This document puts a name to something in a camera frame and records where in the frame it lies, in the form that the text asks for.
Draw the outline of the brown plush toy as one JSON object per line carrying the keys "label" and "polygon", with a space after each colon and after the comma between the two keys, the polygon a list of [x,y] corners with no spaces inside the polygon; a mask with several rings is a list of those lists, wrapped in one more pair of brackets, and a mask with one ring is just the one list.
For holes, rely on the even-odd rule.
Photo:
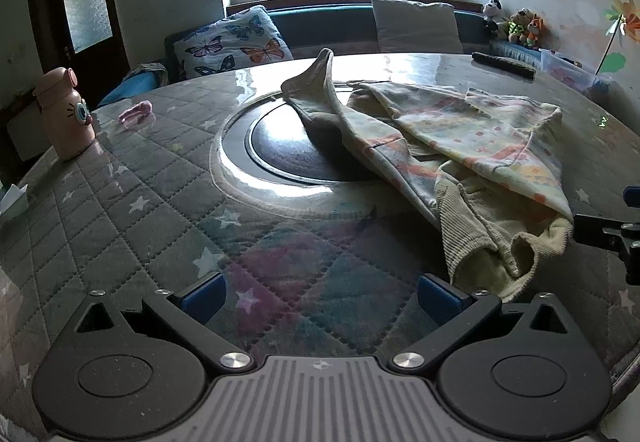
{"label": "brown plush toy", "polygon": [[523,45],[528,36],[528,26],[534,14],[527,8],[522,8],[510,15],[508,22],[508,40],[512,44]]}

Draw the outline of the loose white tissue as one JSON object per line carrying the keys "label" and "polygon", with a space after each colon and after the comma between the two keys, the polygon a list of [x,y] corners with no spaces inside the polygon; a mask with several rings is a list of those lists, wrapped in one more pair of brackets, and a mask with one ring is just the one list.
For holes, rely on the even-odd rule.
{"label": "loose white tissue", "polygon": [[2,225],[5,225],[28,210],[27,189],[27,184],[24,184],[23,187],[17,187],[17,185],[12,184],[11,187],[6,190],[6,193],[3,194],[0,208]]}

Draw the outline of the clear plastic storage box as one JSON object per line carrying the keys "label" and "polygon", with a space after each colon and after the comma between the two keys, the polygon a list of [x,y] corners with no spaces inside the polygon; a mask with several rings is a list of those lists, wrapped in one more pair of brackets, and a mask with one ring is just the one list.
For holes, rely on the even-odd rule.
{"label": "clear plastic storage box", "polygon": [[592,69],[585,68],[558,51],[541,49],[540,69],[593,101],[610,93],[611,84],[607,80],[597,77]]}

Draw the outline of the dark wooden door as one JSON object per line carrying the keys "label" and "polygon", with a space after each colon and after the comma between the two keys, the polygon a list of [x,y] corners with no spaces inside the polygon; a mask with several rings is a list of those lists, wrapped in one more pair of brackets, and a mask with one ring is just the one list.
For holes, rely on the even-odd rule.
{"label": "dark wooden door", "polygon": [[115,0],[27,1],[41,69],[73,69],[96,108],[129,71]]}

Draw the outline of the orange plush toy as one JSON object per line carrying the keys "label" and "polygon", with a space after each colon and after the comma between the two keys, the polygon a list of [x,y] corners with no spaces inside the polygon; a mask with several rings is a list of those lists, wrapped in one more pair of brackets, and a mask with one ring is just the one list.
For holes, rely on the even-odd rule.
{"label": "orange plush toy", "polygon": [[535,14],[527,25],[525,46],[530,49],[538,49],[542,32],[544,32],[544,19]]}

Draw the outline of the colourful printed child's garment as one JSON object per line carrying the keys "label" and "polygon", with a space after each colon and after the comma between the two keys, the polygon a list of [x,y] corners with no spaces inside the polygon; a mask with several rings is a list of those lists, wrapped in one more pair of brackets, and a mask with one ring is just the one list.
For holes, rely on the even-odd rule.
{"label": "colourful printed child's garment", "polygon": [[560,108],[480,89],[353,82],[347,101],[323,49],[285,80],[310,130],[336,130],[352,155],[442,233],[454,287],[521,295],[564,254],[573,230],[558,154]]}

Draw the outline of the blue folded blanket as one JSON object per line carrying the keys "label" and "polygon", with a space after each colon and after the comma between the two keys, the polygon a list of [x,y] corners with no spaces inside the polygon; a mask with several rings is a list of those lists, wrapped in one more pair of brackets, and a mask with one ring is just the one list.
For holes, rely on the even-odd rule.
{"label": "blue folded blanket", "polygon": [[168,71],[160,62],[140,63],[132,69],[122,82],[98,104],[99,108],[111,103],[134,98],[168,84]]}

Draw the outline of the plain white cushion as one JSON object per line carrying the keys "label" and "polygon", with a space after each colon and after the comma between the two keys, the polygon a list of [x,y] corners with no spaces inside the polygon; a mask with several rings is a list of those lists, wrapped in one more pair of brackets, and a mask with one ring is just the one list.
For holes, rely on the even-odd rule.
{"label": "plain white cushion", "polygon": [[382,52],[462,54],[454,7],[444,2],[372,0]]}

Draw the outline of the black white plush toy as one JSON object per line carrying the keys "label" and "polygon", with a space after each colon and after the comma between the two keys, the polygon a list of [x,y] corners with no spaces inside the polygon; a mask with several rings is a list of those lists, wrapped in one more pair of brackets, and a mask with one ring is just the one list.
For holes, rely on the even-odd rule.
{"label": "black white plush toy", "polygon": [[504,34],[506,16],[501,0],[488,0],[483,7],[483,18],[485,28],[492,36],[500,37]]}

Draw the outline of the colourful paper pinwheel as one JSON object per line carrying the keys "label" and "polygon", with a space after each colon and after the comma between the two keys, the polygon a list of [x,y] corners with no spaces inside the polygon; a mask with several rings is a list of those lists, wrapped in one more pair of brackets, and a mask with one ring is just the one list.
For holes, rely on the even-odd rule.
{"label": "colourful paper pinwheel", "polygon": [[639,43],[639,9],[634,0],[612,0],[611,8],[605,11],[605,19],[610,22],[605,32],[608,42],[599,60],[597,75],[602,72],[616,38],[627,37],[632,42]]}

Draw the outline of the pink hair scrunchie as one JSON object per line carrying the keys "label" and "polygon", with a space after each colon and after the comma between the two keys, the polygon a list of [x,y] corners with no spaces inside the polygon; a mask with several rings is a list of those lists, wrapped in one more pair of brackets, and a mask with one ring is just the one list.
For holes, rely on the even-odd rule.
{"label": "pink hair scrunchie", "polygon": [[127,123],[127,121],[140,121],[140,119],[150,116],[152,112],[152,103],[149,100],[143,100],[120,113],[118,115],[118,121],[122,124]]}

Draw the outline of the teal bench sofa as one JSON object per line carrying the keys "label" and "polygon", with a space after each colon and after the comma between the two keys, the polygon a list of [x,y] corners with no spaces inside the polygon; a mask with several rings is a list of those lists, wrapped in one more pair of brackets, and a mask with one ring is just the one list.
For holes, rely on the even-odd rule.
{"label": "teal bench sofa", "polygon": [[[382,52],[378,48],[372,0],[369,5],[320,6],[267,12],[288,44],[293,59],[311,58],[323,48],[330,48],[337,54]],[[457,10],[454,10],[454,15],[463,47],[462,54],[489,52],[489,42],[496,36],[486,30],[483,16]],[[186,78],[178,64],[174,43],[197,29],[192,28],[165,39],[167,66],[172,80]]]}

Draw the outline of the pink cartoon water bottle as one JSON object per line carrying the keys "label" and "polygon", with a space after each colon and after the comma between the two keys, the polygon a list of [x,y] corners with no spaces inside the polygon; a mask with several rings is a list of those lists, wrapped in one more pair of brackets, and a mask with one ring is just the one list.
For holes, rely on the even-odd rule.
{"label": "pink cartoon water bottle", "polygon": [[34,91],[44,129],[61,161],[84,152],[96,139],[92,115],[76,86],[72,69],[56,68],[41,77]]}

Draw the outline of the black remote control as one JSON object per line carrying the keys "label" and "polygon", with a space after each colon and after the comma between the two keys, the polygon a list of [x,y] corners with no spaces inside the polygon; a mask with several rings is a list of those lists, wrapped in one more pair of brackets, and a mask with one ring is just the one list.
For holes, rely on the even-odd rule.
{"label": "black remote control", "polygon": [[489,66],[490,68],[500,70],[526,80],[534,80],[536,70],[526,64],[512,61],[503,57],[493,56],[492,54],[484,54],[484,52],[474,51],[471,54],[472,60]]}

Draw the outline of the butterfly print pillow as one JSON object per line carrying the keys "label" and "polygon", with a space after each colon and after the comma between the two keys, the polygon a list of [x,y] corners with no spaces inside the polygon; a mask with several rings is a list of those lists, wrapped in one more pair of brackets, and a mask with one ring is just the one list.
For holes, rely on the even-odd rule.
{"label": "butterfly print pillow", "polygon": [[186,78],[293,60],[293,54],[264,6],[232,14],[198,28],[174,43]]}

